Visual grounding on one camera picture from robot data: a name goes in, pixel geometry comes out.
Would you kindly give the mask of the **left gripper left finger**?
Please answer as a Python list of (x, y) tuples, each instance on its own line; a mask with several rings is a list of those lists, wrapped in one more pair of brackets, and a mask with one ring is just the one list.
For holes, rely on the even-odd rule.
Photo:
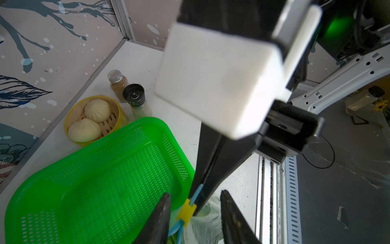
[(164, 193), (133, 244), (166, 244), (171, 214), (171, 195)]

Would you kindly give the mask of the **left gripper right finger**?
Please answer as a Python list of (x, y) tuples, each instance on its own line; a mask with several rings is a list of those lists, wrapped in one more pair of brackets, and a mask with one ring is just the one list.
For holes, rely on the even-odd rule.
[(261, 242), (251, 230), (232, 196), (227, 190), (222, 190), (221, 226), (225, 244), (260, 244)]

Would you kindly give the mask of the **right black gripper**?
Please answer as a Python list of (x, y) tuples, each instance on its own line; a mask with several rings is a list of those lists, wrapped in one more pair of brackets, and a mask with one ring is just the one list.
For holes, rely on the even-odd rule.
[(195, 176), (189, 196), (203, 185), (195, 200), (196, 216), (219, 185), (255, 151), (275, 164), (301, 154), (305, 147), (321, 136), (325, 119), (290, 103), (275, 101), (264, 126), (250, 136), (231, 140), (201, 124)]

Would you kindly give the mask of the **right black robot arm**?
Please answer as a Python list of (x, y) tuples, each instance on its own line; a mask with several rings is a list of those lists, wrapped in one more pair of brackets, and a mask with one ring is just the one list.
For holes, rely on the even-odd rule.
[(185, 1), (178, 21), (201, 30), (275, 44), (287, 61), (310, 7), (319, 7), (323, 16), (314, 22), (303, 51), (287, 73), (287, 92), (306, 79), (308, 56), (316, 42), (334, 59), (347, 59), (348, 64), (311, 93), (285, 102), (268, 102), (260, 128), (242, 139), (228, 139), (202, 124), (190, 190), (191, 202), (198, 208), (253, 153), (275, 164), (301, 154), (321, 135), (325, 120), (320, 112), (346, 95), (352, 96), (346, 104), (349, 111), (372, 102), (379, 110), (386, 106), (384, 90), (365, 85), (390, 72), (390, 63), (385, 60), (390, 52), (389, 1)]

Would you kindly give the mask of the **green plastic basket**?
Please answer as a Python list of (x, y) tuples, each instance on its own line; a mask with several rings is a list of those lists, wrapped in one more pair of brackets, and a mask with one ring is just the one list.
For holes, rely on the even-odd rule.
[(47, 166), (14, 193), (7, 244), (130, 244), (164, 193), (171, 209), (195, 171), (170, 128), (142, 118)]

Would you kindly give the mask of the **clear zipper bag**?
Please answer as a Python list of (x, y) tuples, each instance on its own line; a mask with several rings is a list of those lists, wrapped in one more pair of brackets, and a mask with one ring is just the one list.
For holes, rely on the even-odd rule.
[(199, 213), (186, 223), (177, 219), (180, 210), (171, 213), (169, 244), (221, 244), (223, 233), (220, 200), (212, 196)]

